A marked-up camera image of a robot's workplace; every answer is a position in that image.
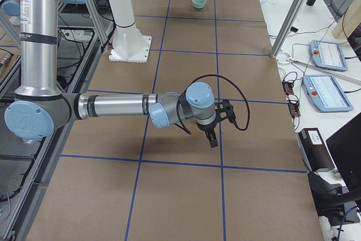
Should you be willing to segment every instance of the white pole base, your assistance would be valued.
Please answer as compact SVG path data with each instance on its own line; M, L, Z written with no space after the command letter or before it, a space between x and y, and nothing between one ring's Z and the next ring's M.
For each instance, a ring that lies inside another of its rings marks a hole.
M151 42L152 37L143 36L135 25L130 28L117 27L109 60L112 62L146 63Z

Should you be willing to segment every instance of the small green bowl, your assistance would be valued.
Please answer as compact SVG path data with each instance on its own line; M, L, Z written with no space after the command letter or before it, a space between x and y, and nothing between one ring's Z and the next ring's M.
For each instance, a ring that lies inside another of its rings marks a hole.
M204 8L207 0L192 0L194 8Z

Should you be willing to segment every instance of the bowl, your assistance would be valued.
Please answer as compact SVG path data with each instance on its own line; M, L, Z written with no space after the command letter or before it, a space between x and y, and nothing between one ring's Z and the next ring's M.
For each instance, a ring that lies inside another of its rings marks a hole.
M207 0L192 0L194 8L204 8Z

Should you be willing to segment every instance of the table surface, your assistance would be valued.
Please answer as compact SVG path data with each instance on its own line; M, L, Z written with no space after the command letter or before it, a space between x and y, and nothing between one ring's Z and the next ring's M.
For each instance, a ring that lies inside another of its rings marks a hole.
M293 0L259 0L262 6L262 11L265 16L265 22L267 23L267 29L270 35L276 36L285 17L291 6ZM332 35L332 30L336 26L334 18L332 17L327 5L323 0L316 0L313 6L303 5L300 13L297 15L296 21L293 24L294 27L298 28L298 32L317 32L317 30L322 28L317 33L305 33L305 34L290 34L294 35L293 37L288 37L283 46L282 52L287 52L290 55L292 54L292 45L295 43L310 44L312 40L321 40L344 43L346 40L337 40ZM293 50L293 59L308 63L310 60L310 49L308 46L294 45ZM345 57L355 56L355 52L348 43L342 44L342 50ZM284 55L279 55L278 59L280 62L285 61ZM358 58L347 59L348 71L340 72L340 74L361 80L361 62ZM282 68L286 73L295 71L298 73L298 78L302 77L300 70L295 68L290 64L278 64L279 68ZM313 71L308 68L306 70L306 75L318 75L321 74L318 71ZM359 89L361 86L337 78L337 82L340 84L344 91L350 91ZM301 87L301 80L296 81L294 87L296 95L300 97L300 125L298 126L297 132L301 131L303 128L313 128L317 127L321 133L321 136L324 140L329 138L333 133L335 133L339 128L344 126L348 121L361 112L361 91L347 94L347 97L350 99L354 110L344 113L320 113L313 106L310 99L307 97L305 90ZM341 183L345 185L342 181L335 179L332 173L319 173L324 179L330 183ZM361 240L361 224L345 225L345 232L341 235L341 240Z
M132 2L148 62L105 54L89 93L181 92L220 74L249 99L249 130L224 122L210 149L194 122L191 136L143 116L76 122L28 240L323 240L259 1ZM205 81L244 126L237 92Z

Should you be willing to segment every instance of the white table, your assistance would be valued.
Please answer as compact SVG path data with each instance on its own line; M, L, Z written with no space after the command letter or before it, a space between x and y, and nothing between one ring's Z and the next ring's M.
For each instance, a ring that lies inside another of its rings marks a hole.
M267 23L268 33L271 36L276 36L279 32L279 29L282 26L282 23L286 17L286 14L293 2L293 0L259 0L262 6L263 15ZM329 9L323 0L316 0L313 6L307 6L306 4L300 10L296 21L293 26L298 28L298 33L302 32L315 32L319 29L328 27L334 22ZM292 45L295 43L304 43L309 44L312 40L320 40L323 37L323 41L339 42L344 43L346 40L337 40L332 36L332 30L336 26L336 23L333 23L329 29L321 30L317 33L305 33L297 34L293 37L288 37L283 46L282 52L287 52L290 55L292 54ZM342 44L342 49L344 51L345 57L354 57L355 52L348 43ZM310 50L308 46L294 45L293 59L308 63L310 60ZM278 60L284 62L286 56L279 55ZM347 65L349 70L342 72L342 75L361 80L361 62L358 58L348 59ZM291 64L281 64L278 63L278 67L286 71L286 73L295 71L298 73L298 78L302 77L302 72L292 66ZM318 71L308 68L306 70L306 75L319 75L321 74ZM289 76L287 79L293 79L294 76ZM338 83L341 85L344 91L356 90L361 88L361 85L357 85L342 79L337 78ZM334 132L336 132L340 127L344 126L348 121L361 112L361 91L347 94L347 97L350 99L354 110L345 113L320 113L318 112L309 98L307 93L301 87L301 80L297 80L294 86L294 92L297 96L300 97L300 125L298 126L296 132L301 131L303 128L313 128L317 127L321 133L321 136L324 140L330 137ZM342 181L335 179L333 173L320 173L320 175L329 183L341 183ZM344 225L342 227L344 232L341 233L340 240L361 240L361 224L352 224ZM333 227L334 233L337 233L337 227Z

